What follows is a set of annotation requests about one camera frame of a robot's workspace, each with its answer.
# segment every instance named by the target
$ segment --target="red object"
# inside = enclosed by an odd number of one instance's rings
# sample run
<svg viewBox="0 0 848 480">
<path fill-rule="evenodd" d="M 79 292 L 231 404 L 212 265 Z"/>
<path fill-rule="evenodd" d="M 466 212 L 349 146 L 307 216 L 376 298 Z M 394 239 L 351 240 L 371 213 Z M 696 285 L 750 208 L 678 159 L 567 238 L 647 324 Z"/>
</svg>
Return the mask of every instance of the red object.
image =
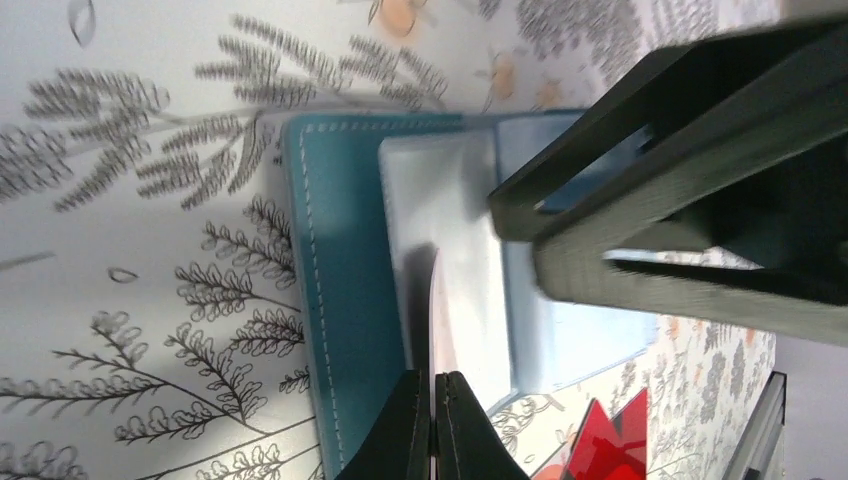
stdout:
<svg viewBox="0 0 848 480">
<path fill-rule="evenodd" d="M 597 400 L 583 419 L 563 480 L 643 480 L 648 456 L 648 390 L 612 420 Z"/>
</svg>

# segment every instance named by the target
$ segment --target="table surface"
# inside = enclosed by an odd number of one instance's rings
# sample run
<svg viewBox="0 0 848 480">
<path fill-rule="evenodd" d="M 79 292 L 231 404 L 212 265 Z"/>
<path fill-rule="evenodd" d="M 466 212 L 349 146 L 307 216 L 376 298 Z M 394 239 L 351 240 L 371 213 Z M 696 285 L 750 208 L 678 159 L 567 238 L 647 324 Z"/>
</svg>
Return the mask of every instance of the table surface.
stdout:
<svg viewBox="0 0 848 480">
<path fill-rule="evenodd" d="M 0 11 L 0 262 L 52 253 L 0 273 L 0 478 L 92 480 L 322 477 L 284 255 L 277 139 L 293 114 L 585 107 L 653 47 L 780 15 L 762 0 Z M 433 72 L 444 92 L 423 86 Z M 659 324 L 633 362 L 495 417 L 528 473 L 573 441 L 591 398 L 614 413 L 647 386 L 651 478 L 718 478 L 774 337 Z"/>
</svg>

